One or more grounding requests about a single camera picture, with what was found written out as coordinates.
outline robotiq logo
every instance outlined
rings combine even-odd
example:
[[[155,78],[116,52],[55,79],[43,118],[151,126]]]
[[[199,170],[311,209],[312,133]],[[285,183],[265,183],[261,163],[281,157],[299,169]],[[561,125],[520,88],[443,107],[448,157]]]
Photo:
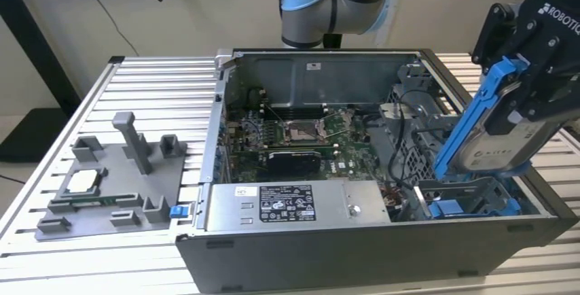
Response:
[[[561,10],[555,8],[549,3],[544,4],[544,7],[537,10],[540,14],[547,13],[552,16],[557,21],[563,23],[568,27],[569,30],[576,32],[580,35],[580,22],[571,18]]]

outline warning label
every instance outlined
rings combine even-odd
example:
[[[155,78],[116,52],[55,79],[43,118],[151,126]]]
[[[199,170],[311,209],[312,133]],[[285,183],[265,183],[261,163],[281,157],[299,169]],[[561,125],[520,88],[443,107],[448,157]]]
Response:
[[[263,222],[311,222],[316,220],[312,185],[260,186]]]

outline motherboard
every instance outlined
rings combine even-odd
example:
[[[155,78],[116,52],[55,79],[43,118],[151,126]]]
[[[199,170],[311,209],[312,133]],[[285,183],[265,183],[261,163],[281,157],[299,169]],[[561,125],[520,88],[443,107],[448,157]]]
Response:
[[[263,104],[228,121],[233,183],[289,180],[384,181],[355,106],[288,111]]]

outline beige wall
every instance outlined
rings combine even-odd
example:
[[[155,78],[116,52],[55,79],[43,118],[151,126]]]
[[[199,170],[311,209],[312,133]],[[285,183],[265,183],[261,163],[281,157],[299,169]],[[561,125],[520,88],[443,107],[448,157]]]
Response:
[[[95,0],[24,1],[72,83],[85,93],[109,57],[131,56],[132,50]],[[211,56],[217,48],[281,45],[277,0],[101,1],[141,56]],[[492,2],[400,0],[387,38],[349,35],[343,46],[468,51]]]
[[[0,18],[0,116],[24,115],[32,108],[57,106],[48,87]]]
[[[111,55],[132,55],[95,0],[24,0],[81,92]],[[141,56],[211,56],[217,48],[279,47],[277,0],[101,0]],[[369,47],[372,35],[345,47]]]
[[[400,0],[385,47],[467,52],[480,34],[491,4],[521,0]]]

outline aluminum extrusion table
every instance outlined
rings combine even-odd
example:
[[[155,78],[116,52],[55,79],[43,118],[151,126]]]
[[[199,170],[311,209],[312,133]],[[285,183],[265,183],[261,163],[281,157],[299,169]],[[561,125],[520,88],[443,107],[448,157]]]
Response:
[[[439,54],[473,93],[480,68],[467,54]],[[196,294],[168,230],[37,242],[35,228],[72,164],[79,135],[121,143],[111,119],[132,110],[149,140],[176,134],[188,142],[180,202],[195,201],[213,98],[213,57],[140,57],[109,63],[52,149],[0,220],[0,294],[111,292]],[[580,215],[580,144],[561,131],[533,166]],[[580,294],[580,225],[548,246],[521,250],[485,278],[425,281],[285,294]]]

